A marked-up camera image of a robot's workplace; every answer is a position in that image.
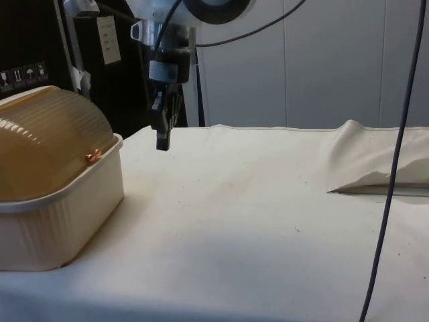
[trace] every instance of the tan plastic lid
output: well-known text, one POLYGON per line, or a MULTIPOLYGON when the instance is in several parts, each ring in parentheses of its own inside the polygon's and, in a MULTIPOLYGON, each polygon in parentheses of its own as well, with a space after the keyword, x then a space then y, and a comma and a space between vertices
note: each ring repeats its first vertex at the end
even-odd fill
POLYGON ((117 141, 84 97, 47 87, 0 101, 0 202, 54 193, 117 141))

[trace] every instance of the white fabric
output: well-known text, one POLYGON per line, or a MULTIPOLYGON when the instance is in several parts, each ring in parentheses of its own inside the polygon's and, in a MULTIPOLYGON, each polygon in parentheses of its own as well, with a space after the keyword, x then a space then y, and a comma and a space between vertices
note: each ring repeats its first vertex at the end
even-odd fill
MULTIPOLYGON (((337 133, 140 131, 116 212, 71 265, 1 273, 0 321, 357 321, 384 198, 326 193, 337 133)), ((393 200, 368 321, 428 320, 428 210, 393 200)))
MULTIPOLYGON (((397 129, 371 129, 348 121, 326 145, 328 190, 388 184, 397 129)), ((429 129, 407 129, 396 183, 429 184, 429 129)))

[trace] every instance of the white wall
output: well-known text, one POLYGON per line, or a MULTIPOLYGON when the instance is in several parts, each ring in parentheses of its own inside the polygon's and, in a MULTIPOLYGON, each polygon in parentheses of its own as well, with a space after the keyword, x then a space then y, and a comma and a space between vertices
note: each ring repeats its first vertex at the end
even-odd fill
MULTIPOLYGON (((241 20, 204 25, 198 41, 254 30, 297 2, 257 0, 241 20)), ((198 49, 206 124, 322 128, 356 119, 397 126, 419 6, 420 0, 307 0, 264 32, 198 49)), ((188 114, 196 111, 191 91, 188 114)), ((429 23, 408 124, 429 125, 429 23)))

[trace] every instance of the white container base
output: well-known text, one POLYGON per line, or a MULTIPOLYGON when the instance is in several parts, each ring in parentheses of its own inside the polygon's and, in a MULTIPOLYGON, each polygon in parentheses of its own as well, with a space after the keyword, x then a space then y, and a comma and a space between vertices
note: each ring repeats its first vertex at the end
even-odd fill
POLYGON ((0 203, 0 270, 42 271, 72 261, 122 200, 118 142, 63 189, 0 203))

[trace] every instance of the plastic container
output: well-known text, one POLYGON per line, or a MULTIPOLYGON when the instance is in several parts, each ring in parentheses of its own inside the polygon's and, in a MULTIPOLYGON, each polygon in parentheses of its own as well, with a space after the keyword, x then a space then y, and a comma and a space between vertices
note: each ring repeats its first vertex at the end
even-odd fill
POLYGON ((76 257, 123 198, 122 144, 80 95, 50 87, 0 102, 0 270, 76 257))

